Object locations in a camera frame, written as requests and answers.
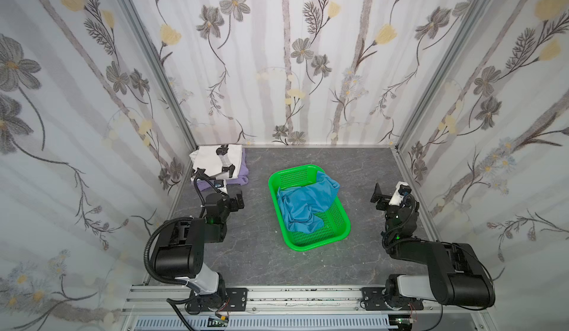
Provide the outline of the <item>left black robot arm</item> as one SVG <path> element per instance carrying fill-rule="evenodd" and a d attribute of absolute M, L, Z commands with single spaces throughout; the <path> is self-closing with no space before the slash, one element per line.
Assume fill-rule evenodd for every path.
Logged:
<path fill-rule="evenodd" d="M 232 195 L 211 193 L 204 199 L 199 217 L 168 220 L 149 237 L 143 264 L 150 277 L 190 290 L 186 299 L 167 300 L 177 313 L 181 313 L 180 307 L 190 315 L 207 310 L 217 315 L 245 311 L 248 290 L 226 287 L 221 273 L 204 262 L 204 246 L 223 242 L 230 214 L 243 208 L 240 190 Z"/>

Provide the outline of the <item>teal blue t-shirt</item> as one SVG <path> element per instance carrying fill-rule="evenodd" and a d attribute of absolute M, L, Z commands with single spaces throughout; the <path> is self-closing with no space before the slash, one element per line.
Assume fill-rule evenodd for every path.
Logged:
<path fill-rule="evenodd" d="M 304 187 L 279 189 L 277 202 L 287 231 L 292 233 L 315 233 L 325 223 L 317 213 L 330 209 L 336 200 L 340 184 L 323 172 L 317 180 Z"/>

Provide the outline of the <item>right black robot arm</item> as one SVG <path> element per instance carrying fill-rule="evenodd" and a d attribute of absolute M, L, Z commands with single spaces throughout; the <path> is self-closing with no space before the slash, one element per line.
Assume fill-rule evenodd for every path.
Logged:
<path fill-rule="evenodd" d="M 385 214 L 381 232 L 382 247 L 395 260 L 427 267 L 424 276 L 392 274 L 385 282 L 382 301 L 402 308 L 418 301 L 435 301 L 482 311 L 496 301 L 493 279 L 469 244 L 428 241 L 415 236 L 420 203 L 405 182 L 399 182 L 392 195 L 374 187 L 370 202 Z"/>

